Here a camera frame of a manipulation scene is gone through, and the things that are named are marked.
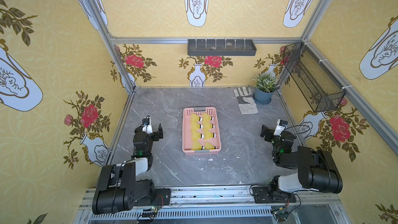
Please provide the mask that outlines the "pink perforated storage basket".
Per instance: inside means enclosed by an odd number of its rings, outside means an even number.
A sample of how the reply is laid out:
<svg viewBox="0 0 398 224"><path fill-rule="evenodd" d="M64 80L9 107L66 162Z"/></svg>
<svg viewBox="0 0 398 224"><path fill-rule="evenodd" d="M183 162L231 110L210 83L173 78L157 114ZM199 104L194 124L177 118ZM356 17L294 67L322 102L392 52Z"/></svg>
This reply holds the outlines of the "pink perforated storage basket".
<svg viewBox="0 0 398 224"><path fill-rule="evenodd" d="M216 138L210 140L200 139L198 142L203 146L202 150L191 150L193 145L193 140L191 138L191 115L196 114L202 117L203 113L207 113L214 117L214 121L210 123L215 125L214 129L209 130L217 135ZM197 130L199 133L204 133L204 129ZM216 149L207 150L205 149L205 143L209 142L213 144ZM217 154L221 151L221 138L218 124L217 111L215 107L188 107L183 110L183 121L182 121L182 151L186 155L206 155L206 154Z"/></svg>

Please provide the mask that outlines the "yellow shuttlecock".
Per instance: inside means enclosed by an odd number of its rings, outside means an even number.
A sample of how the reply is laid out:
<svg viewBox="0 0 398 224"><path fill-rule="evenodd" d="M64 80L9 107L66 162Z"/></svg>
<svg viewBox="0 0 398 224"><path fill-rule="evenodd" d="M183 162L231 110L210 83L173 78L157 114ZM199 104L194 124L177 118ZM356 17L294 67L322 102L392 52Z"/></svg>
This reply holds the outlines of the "yellow shuttlecock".
<svg viewBox="0 0 398 224"><path fill-rule="evenodd" d="M192 122L190 127L191 127L192 131L197 131L197 130L203 129L203 125L199 124L197 122Z"/></svg>
<svg viewBox="0 0 398 224"><path fill-rule="evenodd" d="M215 128L215 125L214 124L212 124L212 123L210 123L210 122L207 122L207 121L204 121L203 123L202 123L202 125L203 125L203 129L206 131L206 130L211 130L211 129L214 129Z"/></svg>
<svg viewBox="0 0 398 224"><path fill-rule="evenodd" d="M204 134L199 133L197 131L192 131L191 132L191 138L192 138L193 141L198 141L198 140L204 138Z"/></svg>
<svg viewBox="0 0 398 224"><path fill-rule="evenodd" d="M206 142L204 147L205 147L205 149L207 149L207 150L216 149L216 147L215 147L213 144L209 143L209 142Z"/></svg>
<svg viewBox="0 0 398 224"><path fill-rule="evenodd" d="M215 133L212 133L212 132L210 132L208 130L204 131L203 135L204 135L204 140L210 140L212 138L216 138L217 137L217 135Z"/></svg>
<svg viewBox="0 0 398 224"><path fill-rule="evenodd" d="M203 121L202 117L200 117L200 116L198 116L196 114L192 114L191 115L191 122L197 123L197 122L202 122L202 121Z"/></svg>
<svg viewBox="0 0 398 224"><path fill-rule="evenodd" d="M193 141L191 150L202 150L202 149L203 146L197 140Z"/></svg>
<svg viewBox="0 0 398 224"><path fill-rule="evenodd" d="M209 114L207 114L207 113L203 113L202 114L202 119L203 119L204 122L214 121L214 117L209 115Z"/></svg>

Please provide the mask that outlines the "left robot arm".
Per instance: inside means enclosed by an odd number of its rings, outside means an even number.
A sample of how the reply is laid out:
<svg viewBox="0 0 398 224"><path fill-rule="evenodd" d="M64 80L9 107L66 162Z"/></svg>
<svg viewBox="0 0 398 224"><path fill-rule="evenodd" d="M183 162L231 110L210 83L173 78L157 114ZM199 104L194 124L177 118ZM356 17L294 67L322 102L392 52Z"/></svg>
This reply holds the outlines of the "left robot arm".
<svg viewBox="0 0 398 224"><path fill-rule="evenodd" d="M102 167L92 201L92 211L95 215L129 211L135 205L150 205L155 201L153 181L137 181L136 177L151 169L153 143L162 138L161 125L151 134L140 126L135 130L135 153L131 159L121 164Z"/></svg>

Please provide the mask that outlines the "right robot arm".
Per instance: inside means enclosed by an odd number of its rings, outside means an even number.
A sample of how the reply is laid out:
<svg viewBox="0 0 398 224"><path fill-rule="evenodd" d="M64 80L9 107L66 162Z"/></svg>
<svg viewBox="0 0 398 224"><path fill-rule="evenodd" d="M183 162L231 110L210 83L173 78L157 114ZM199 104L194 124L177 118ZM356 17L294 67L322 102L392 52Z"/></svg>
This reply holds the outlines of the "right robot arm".
<svg viewBox="0 0 398 224"><path fill-rule="evenodd" d="M315 191L339 194L343 180L328 151L298 146L292 151L296 135L278 125L272 130L262 126L260 136L272 144L272 159L276 166L296 170L287 176L274 176L267 187L267 194L274 202L290 198L298 191Z"/></svg>

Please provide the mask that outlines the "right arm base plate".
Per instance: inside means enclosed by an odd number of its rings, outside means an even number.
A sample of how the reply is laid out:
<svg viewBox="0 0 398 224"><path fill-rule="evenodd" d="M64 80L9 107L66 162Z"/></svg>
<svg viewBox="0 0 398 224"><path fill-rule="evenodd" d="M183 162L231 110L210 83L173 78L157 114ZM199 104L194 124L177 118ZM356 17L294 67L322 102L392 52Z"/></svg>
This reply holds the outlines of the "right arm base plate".
<svg viewBox="0 0 398 224"><path fill-rule="evenodd" d="M255 203L296 203L296 198L292 193L284 192L279 189L280 176L275 176L267 185L251 185L249 193L253 196Z"/></svg>

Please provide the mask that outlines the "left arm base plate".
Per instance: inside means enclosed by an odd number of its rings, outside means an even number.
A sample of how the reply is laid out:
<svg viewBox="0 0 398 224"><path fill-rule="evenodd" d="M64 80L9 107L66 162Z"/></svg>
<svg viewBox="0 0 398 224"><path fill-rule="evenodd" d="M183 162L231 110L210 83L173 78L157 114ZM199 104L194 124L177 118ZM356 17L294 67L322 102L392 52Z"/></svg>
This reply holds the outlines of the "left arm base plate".
<svg viewBox="0 0 398 224"><path fill-rule="evenodd" d="M170 188L155 188L140 199L134 199L133 206L169 206L171 201Z"/></svg>

